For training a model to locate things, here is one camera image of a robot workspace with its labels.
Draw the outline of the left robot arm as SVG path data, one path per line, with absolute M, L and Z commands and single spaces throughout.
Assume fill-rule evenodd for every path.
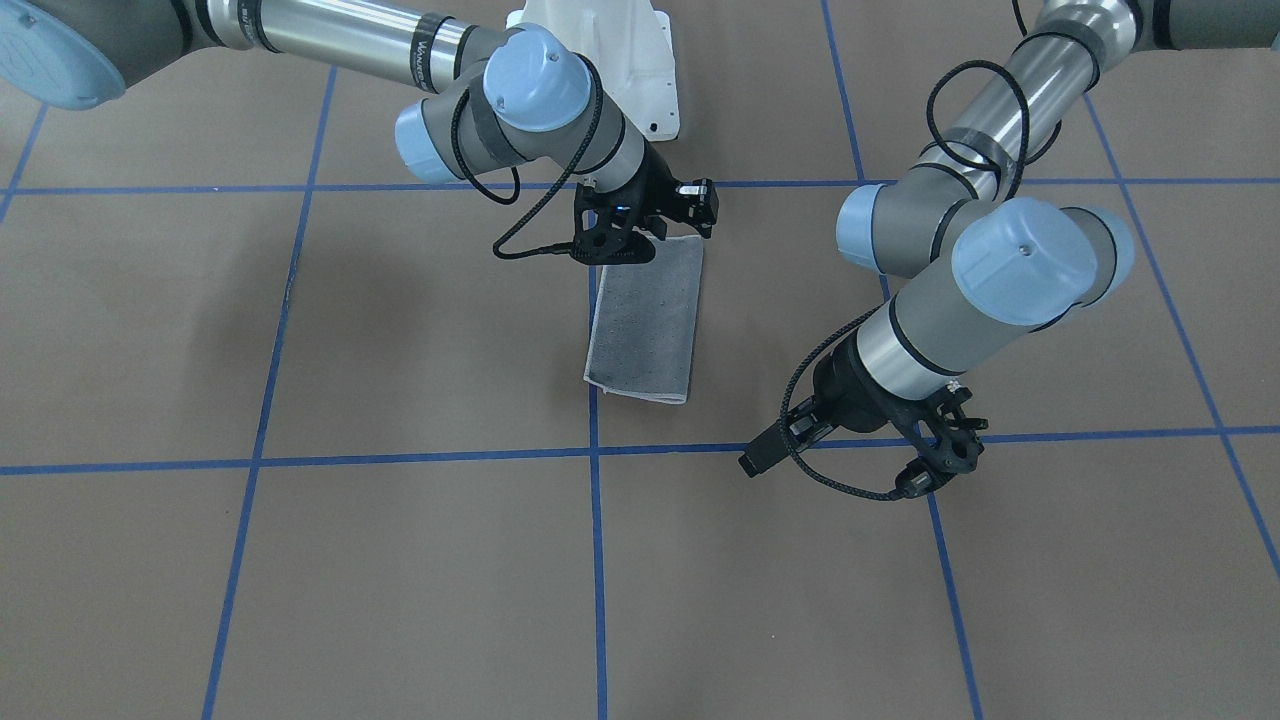
M 1124 282 L 1133 234 L 1111 211 L 1019 195 L 1062 117 L 1133 53 L 1277 46 L 1275 1 L 1047 1 L 993 79 L 892 184 L 855 188 L 836 245 L 850 263 L 902 278 L 890 300 L 836 331 L 800 364 L 813 395 L 742 452 L 749 477 L 832 430 L 893 427 L 916 451 L 887 492 L 828 477 L 846 495 L 897 501 L 973 471 L 986 420 L 968 416 L 961 375 L 1023 336 L 1084 313 Z

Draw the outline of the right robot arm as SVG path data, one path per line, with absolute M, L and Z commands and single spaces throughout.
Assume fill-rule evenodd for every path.
M 507 261 L 650 263 L 671 224 L 716 228 L 713 181 L 680 179 L 609 95 L 595 61 L 544 26 L 504 29 L 385 1 L 5 1 L 3 79 L 87 111 L 206 49 L 296 58 L 417 91 L 393 137 L 426 184 L 509 206 L 521 169 L 550 188 L 492 245 Z

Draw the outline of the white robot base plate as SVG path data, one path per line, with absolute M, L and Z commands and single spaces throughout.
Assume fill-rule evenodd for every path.
M 534 23 L 594 63 L 604 90 L 652 142 L 681 131 L 672 20 L 650 1 L 526 1 L 507 27 Z

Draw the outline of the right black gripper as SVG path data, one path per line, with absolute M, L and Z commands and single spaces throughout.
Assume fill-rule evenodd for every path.
M 617 190 L 575 190 L 575 232 L 570 256 L 589 266 L 646 264 L 668 223 L 710 238 L 719 200 L 713 179 L 681 181 L 657 150 L 646 150 L 635 176 Z

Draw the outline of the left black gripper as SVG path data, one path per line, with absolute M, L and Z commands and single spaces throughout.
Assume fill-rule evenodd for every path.
M 923 400 L 891 395 L 873 382 L 858 357 L 854 331 L 838 331 L 792 373 L 778 416 L 746 446 L 739 465 L 748 477 L 758 477 L 790 459 L 813 480 L 845 495 L 872 501 L 919 498 L 975 470 L 986 450 L 980 433 L 988 423 L 964 413 L 970 397 L 969 388 L 955 383 Z M 868 434 L 887 425 L 916 451 L 888 492 L 837 482 L 801 457 L 836 429 Z

